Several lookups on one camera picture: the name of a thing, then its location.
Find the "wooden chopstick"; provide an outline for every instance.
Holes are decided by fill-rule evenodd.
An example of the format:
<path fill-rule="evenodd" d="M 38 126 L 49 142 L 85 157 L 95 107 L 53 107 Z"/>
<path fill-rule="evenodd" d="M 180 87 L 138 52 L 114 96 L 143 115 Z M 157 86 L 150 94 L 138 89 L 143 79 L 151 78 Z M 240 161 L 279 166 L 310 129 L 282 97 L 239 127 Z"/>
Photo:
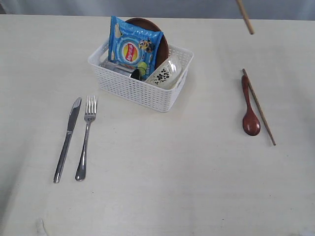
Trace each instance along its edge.
<path fill-rule="evenodd" d="M 250 34 L 254 34 L 255 33 L 254 29 L 253 29 L 253 27 L 252 27 L 252 25 L 250 23 L 250 19 L 249 19 L 247 13 L 246 13 L 246 10 L 244 8 L 242 0 L 236 0 L 236 2 L 237 2 L 237 5 L 238 5 L 238 7 L 239 7 L 239 9 L 241 11 L 241 14 L 243 15 L 243 19 L 244 19 L 245 24 L 246 24 L 246 26 L 248 28 L 248 31 L 250 32 Z"/>
<path fill-rule="evenodd" d="M 252 84 L 251 84 L 251 82 L 250 82 L 250 79 L 249 79 L 249 77 L 248 77 L 248 75 L 247 75 L 247 73 L 246 73 L 246 70 L 243 69 L 242 71 L 243 71 L 244 75 L 248 78 L 248 86 L 250 87 L 250 90 L 251 90 L 251 92 L 252 92 L 252 97 L 254 98 L 254 101 L 255 101 L 255 103 L 256 103 L 256 106 L 257 106 L 258 111 L 259 111 L 259 113 L 260 113 L 260 116 L 261 116 L 261 118 L 262 118 L 262 121 L 264 122 L 264 125 L 265 125 L 265 127 L 266 127 L 266 129 L 267 129 L 267 132 L 268 132 L 268 134 L 269 134 L 269 136 L 270 136 L 270 139 L 271 139 L 271 141 L 272 141 L 272 144 L 275 146 L 275 145 L 276 145 L 276 142 L 275 142 L 275 140 L 274 140 L 274 137 L 272 136 L 272 133 L 271 133 L 271 130 L 270 130 L 269 125 L 268 125 L 268 123 L 267 123 L 267 120 L 266 120 L 266 118 L 265 118 L 265 115 L 264 115 L 264 113 L 262 112 L 262 109 L 261 109 L 260 104 L 259 104 L 259 102 L 258 102 L 257 96 L 256 96 L 256 94 L 255 94 L 255 92 L 254 92 L 254 89 L 252 88 Z"/>

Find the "table knife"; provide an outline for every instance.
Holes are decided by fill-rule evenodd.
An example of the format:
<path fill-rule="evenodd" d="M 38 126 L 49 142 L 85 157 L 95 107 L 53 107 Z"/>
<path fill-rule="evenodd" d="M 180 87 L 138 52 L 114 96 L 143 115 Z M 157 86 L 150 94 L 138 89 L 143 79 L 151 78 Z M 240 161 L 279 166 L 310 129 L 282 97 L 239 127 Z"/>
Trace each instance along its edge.
<path fill-rule="evenodd" d="M 77 98 L 77 100 L 75 100 L 75 102 L 72 106 L 71 112 L 70 112 L 67 133 L 66 133 L 65 140 L 63 143 L 63 148 L 62 148 L 61 153 L 60 153 L 58 165 L 56 168 L 56 172 L 55 172 L 55 176 L 54 176 L 54 183 L 59 183 L 60 178 L 61 178 L 61 174 L 63 172 L 63 165 L 65 162 L 65 158 L 67 156 L 67 152 L 68 152 L 70 140 L 72 137 L 72 133 L 74 130 L 74 126 L 75 126 L 75 123 L 77 121 L 78 114 L 80 111 L 81 101 L 82 101 L 81 97 Z"/>

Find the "brown wooden plate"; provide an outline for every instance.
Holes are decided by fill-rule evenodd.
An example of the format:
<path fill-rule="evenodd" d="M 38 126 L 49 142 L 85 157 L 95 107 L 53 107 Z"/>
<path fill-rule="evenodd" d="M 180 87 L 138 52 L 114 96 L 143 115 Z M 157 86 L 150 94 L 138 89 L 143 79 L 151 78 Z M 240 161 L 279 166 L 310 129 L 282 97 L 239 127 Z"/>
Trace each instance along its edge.
<path fill-rule="evenodd" d="M 134 26 L 139 26 L 146 30 L 151 30 L 154 32 L 161 31 L 160 28 L 156 26 L 156 24 L 154 24 L 153 22 L 147 19 L 131 18 L 131 19 L 126 20 L 126 22 Z M 167 44 L 165 36 L 163 35 L 157 49 L 157 60 L 156 60 L 155 69 L 157 69 L 167 58 L 168 58 L 168 44 Z"/>

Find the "wooden spoon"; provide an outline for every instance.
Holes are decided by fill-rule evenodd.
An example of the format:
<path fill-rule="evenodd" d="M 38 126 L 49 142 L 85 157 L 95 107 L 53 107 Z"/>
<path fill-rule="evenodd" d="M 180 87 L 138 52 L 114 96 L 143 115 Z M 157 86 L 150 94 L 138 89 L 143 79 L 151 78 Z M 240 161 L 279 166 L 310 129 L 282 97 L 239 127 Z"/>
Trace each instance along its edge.
<path fill-rule="evenodd" d="M 250 103 L 250 96 L 248 92 L 249 80 L 248 77 L 243 75 L 242 76 L 242 88 L 243 93 L 245 96 L 245 101 L 247 105 L 247 111 L 243 118 L 243 129 L 245 133 L 251 136 L 256 136 L 260 132 L 260 122 L 255 115 L 254 111 L 252 110 L 251 103 Z"/>

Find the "chip bag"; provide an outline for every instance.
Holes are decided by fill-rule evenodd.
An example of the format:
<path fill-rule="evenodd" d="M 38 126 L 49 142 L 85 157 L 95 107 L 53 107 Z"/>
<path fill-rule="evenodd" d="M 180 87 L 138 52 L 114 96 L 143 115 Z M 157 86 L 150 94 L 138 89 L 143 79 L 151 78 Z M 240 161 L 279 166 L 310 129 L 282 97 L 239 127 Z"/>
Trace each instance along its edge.
<path fill-rule="evenodd" d="M 154 32 L 111 17 L 108 59 L 139 69 L 143 80 L 154 71 L 158 46 L 163 32 Z"/>

